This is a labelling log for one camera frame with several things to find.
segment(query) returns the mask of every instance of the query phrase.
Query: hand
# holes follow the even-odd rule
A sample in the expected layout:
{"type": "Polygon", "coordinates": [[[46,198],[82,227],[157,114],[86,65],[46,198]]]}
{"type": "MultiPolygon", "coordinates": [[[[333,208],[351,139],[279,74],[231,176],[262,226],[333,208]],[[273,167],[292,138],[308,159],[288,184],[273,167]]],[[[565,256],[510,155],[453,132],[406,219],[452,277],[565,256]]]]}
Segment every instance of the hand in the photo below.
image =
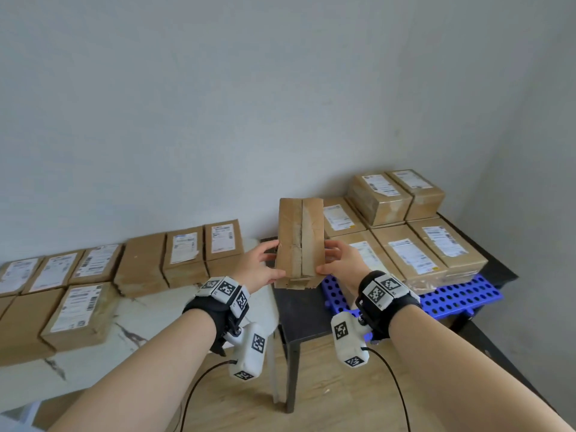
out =
{"type": "Polygon", "coordinates": [[[330,262],[318,266],[316,268],[318,274],[331,274],[357,296],[360,282],[371,273],[371,269],[358,250],[345,242],[326,239],[324,247],[326,247],[326,261],[330,262]]]}
{"type": "Polygon", "coordinates": [[[279,243],[277,239],[266,241],[244,253],[230,277],[241,285],[245,285],[250,294],[255,293],[264,285],[285,277],[286,271],[283,269],[268,268],[261,264],[261,262],[276,259],[276,254],[264,252],[277,247],[279,243]]]}

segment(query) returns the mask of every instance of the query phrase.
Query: gray wall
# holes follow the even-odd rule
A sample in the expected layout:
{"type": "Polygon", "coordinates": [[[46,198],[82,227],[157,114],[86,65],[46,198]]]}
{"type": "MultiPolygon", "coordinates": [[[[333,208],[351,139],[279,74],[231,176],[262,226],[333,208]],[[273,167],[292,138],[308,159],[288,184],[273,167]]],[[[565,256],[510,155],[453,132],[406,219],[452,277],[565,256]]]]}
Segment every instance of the gray wall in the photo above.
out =
{"type": "Polygon", "coordinates": [[[576,16],[458,225],[520,279],[475,323],[576,427],[576,16]]]}
{"type": "Polygon", "coordinates": [[[574,0],[0,0],[0,261],[411,166],[457,216],[574,0]]]}

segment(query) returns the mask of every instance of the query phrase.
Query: person's right arm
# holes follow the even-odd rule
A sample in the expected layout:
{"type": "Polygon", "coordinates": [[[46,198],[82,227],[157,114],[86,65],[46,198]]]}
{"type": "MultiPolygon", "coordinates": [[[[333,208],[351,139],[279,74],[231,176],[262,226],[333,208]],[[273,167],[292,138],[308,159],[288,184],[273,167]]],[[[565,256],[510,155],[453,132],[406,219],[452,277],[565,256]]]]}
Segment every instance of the person's right arm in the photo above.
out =
{"type": "MultiPolygon", "coordinates": [[[[370,269],[342,241],[326,241],[326,247],[327,259],[334,261],[318,267],[318,273],[354,285],[351,292],[357,295],[370,269]]],[[[388,331],[449,431],[574,432],[522,383],[417,306],[397,312],[388,331]]]]}

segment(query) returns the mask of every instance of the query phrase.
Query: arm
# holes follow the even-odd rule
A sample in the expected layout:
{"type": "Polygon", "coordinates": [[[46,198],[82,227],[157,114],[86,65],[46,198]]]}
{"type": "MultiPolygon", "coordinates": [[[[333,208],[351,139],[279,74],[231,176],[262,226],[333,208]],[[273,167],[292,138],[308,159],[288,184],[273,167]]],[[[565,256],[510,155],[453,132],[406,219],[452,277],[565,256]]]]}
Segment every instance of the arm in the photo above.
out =
{"type": "MultiPolygon", "coordinates": [[[[342,241],[326,241],[326,247],[332,262],[318,267],[318,273],[336,276],[357,296],[371,270],[342,241]]],[[[448,430],[573,432],[522,383],[417,306],[400,309],[388,331],[448,430]]]]}
{"type": "MultiPolygon", "coordinates": [[[[261,265],[275,257],[264,252],[277,245],[265,242],[245,253],[231,277],[251,294],[284,277],[283,270],[261,265]]],[[[50,432],[164,431],[215,337],[206,312],[182,314],[84,392],[50,432]]]]}

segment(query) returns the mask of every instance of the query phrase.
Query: black and white square marker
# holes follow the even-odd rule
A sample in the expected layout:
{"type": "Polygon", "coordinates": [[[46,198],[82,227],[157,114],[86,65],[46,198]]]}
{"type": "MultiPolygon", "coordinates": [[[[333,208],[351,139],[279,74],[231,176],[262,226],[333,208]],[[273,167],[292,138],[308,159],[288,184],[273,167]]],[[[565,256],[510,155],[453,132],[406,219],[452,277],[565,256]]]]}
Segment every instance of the black and white square marker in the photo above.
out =
{"type": "Polygon", "coordinates": [[[216,289],[222,291],[227,296],[231,296],[236,287],[234,285],[229,284],[228,282],[222,282],[216,289]]]}
{"type": "Polygon", "coordinates": [[[402,286],[402,284],[400,282],[398,282],[396,279],[386,279],[383,283],[382,286],[388,290],[388,291],[392,291],[395,290],[396,288],[400,288],[402,286]]]}
{"type": "Polygon", "coordinates": [[[220,281],[219,280],[209,280],[202,286],[203,290],[214,288],[220,281]]]}
{"type": "Polygon", "coordinates": [[[243,381],[247,381],[248,379],[252,379],[254,377],[250,373],[246,373],[246,371],[244,371],[244,370],[239,371],[234,376],[241,378],[243,381]]]}
{"type": "Polygon", "coordinates": [[[337,340],[342,338],[343,336],[348,335],[348,326],[346,325],[346,322],[342,321],[342,323],[335,325],[334,333],[336,334],[337,340]]]}
{"type": "Polygon", "coordinates": [[[350,365],[351,367],[356,367],[356,365],[360,365],[361,363],[363,363],[364,360],[357,356],[354,356],[353,358],[347,359],[344,362],[350,365]]]}
{"type": "Polygon", "coordinates": [[[246,300],[246,296],[242,291],[240,291],[240,293],[236,297],[236,303],[238,303],[240,309],[244,309],[246,307],[246,303],[248,303],[248,300],[246,300]]]}
{"type": "Polygon", "coordinates": [[[375,304],[377,304],[378,300],[384,297],[385,294],[386,293],[382,288],[376,286],[373,290],[370,291],[370,293],[368,294],[368,298],[372,300],[375,304]]]}
{"type": "Polygon", "coordinates": [[[260,353],[264,353],[264,344],[266,340],[258,334],[254,334],[252,339],[252,348],[260,353]]]}

